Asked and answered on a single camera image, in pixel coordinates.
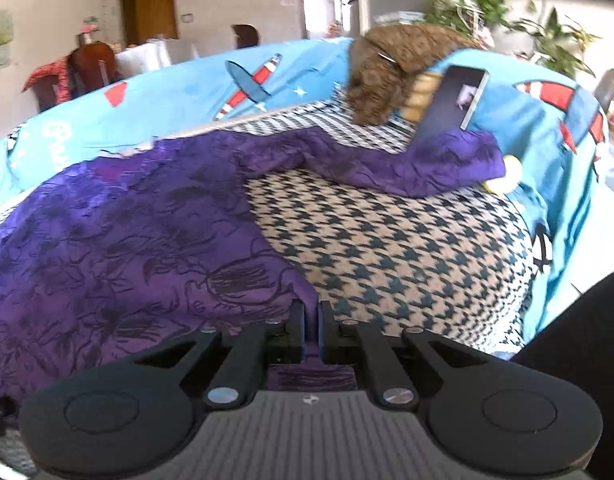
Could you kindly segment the purple floral garment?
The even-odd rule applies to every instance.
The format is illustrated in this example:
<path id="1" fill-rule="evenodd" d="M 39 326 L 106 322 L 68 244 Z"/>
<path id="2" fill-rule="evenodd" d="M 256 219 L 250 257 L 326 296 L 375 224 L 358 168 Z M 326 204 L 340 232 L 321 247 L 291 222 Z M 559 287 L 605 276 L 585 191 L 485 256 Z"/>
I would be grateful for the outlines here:
<path id="1" fill-rule="evenodd" d="M 427 321 L 465 257 L 399 203 L 502 176 L 493 136 L 466 140 L 391 154 L 316 127 L 218 130 L 62 171 L 0 225 L 0 399 L 295 300 L 388 332 Z"/>

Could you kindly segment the black smartphone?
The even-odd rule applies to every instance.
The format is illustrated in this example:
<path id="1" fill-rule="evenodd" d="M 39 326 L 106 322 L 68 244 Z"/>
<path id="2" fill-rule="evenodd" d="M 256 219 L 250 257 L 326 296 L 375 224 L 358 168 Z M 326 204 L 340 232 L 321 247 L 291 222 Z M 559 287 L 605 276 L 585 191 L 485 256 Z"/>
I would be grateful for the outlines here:
<path id="1" fill-rule="evenodd" d="M 489 79 L 487 70 L 450 65 L 412 139 L 414 148 L 464 148 L 467 126 Z"/>

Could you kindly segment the wooden block under phone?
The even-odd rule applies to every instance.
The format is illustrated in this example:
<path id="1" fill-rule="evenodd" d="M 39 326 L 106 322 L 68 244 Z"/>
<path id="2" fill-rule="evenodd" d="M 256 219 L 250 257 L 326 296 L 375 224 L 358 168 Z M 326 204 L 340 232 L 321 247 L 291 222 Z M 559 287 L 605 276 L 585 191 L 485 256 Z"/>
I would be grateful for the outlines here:
<path id="1" fill-rule="evenodd" d="M 443 75 L 426 72 L 418 76 L 400 108 L 400 115 L 408 122 L 419 122 L 433 100 Z"/>

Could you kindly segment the dark wooden chair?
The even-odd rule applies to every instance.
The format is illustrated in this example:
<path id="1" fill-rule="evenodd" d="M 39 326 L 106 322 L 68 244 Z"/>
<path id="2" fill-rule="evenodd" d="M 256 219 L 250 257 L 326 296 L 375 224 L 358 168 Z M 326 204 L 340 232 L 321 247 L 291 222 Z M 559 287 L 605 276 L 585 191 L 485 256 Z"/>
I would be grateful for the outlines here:
<path id="1" fill-rule="evenodd" d="M 123 79 L 118 69 L 115 53 L 104 42 L 85 44 L 66 57 L 70 68 L 72 100 Z M 30 91 L 36 96 L 41 112 L 59 105 L 53 103 L 52 91 L 49 91 L 46 96 L 43 96 L 42 92 Z"/>
<path id="2" fill-rule="evenodd" d="M 259 46 L 260 36 L 258 30 L 250 24 L 234 24 L 231 26 L 235 45 L 238 49 L 254 48 Z"/>

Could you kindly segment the white clothed dining table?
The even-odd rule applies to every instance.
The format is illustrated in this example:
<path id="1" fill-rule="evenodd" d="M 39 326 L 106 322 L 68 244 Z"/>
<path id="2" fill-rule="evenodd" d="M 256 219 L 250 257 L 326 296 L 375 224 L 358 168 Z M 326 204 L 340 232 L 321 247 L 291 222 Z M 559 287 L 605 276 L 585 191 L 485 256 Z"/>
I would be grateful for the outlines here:
<path id="1" fill-rule="evenodd" d="M 123 50 L 116 55 L 121 75 L 130 78 L 156 72 L 199 57 L 195 44 L 182 39 L 152 39 L 140 46 Z"/>

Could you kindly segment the blue printed sofa back cover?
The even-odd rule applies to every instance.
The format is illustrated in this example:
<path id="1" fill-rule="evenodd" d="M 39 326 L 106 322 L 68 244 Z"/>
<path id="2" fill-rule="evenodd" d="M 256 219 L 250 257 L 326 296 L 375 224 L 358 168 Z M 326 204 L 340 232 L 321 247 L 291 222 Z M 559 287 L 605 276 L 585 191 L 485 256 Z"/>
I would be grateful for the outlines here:
<path id="1" fill-rule="evenodd" d="M 257 115 L 264 133 L 313 118 L 342 143 L 399 152 L 414 131 L 401 116 L 377 127 L 344 122 L 350 45 L 347 38 L 299 40 L 205 56 L 14 118 L 0 126 L 0 217 L 76 162 Z M 471 124 L 520 159 L 524 174 L 512 200 L 528 226 L 544 224 L 552 236 L 551 271 L 532 290 L 525 315 L 524 334 L 532 337 L 558 315 L 552 301 L 588 218 L 606 121 L 589 91 L 546 67 L 483 50 L 453 53 L 449 63 L 488 73 Z"/>

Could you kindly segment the red patterned cloth on chair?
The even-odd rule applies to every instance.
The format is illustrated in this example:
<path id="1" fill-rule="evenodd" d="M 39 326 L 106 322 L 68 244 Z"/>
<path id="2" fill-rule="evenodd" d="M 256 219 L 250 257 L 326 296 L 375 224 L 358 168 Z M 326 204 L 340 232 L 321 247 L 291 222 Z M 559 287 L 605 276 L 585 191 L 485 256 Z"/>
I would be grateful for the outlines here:
<path id="1" fill-rule="evenodd" d="M 42 65 L 30 73 L 22 91 L 33 90 L 46 96 L 53 92 L 53 103 L 62 104 L 72 100 L 70 68 L 68 58 L 62 56 L 57 61 Z"/>

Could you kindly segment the houndstooth sofa seat cover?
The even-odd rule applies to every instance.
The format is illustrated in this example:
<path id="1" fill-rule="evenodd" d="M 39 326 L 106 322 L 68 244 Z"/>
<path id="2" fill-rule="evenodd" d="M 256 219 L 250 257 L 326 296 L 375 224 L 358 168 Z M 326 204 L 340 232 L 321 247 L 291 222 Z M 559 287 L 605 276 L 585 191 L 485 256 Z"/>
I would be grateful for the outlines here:
<path id="1" fill-rule="evenodd" d="M 408 196 L 389 170 L 412 133 L 355 126 L 336 96 L 51 177 L 0 219 L 0 398 L 298 299 L 517 347 L 525 222 L 478 186 Z"/>

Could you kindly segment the brown fur blanket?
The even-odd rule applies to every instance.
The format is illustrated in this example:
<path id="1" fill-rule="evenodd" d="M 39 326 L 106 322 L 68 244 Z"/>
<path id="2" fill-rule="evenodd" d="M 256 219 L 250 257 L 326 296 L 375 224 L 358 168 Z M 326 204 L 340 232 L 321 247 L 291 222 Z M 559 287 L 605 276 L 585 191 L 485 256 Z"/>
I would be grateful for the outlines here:
<path id="1" fill-rule="evenodd" d="M 346 98 L 354 123 L 385 124 L 407 101 L 418 76 L 452 53 L 479 48 L 475 39 L 441 25 L 372 27 L 349 47 Z"/>

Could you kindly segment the brown wooden door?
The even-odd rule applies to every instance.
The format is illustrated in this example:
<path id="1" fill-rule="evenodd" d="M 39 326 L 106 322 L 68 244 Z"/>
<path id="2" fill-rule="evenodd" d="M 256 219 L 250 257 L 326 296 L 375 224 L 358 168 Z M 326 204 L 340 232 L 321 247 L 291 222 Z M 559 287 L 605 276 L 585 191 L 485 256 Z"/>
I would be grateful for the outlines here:
<path id="1" fill-rule="evenodd" d="M 152 39 L 178 39 L 175 0 L 121 0 L 128 47 Z"/>

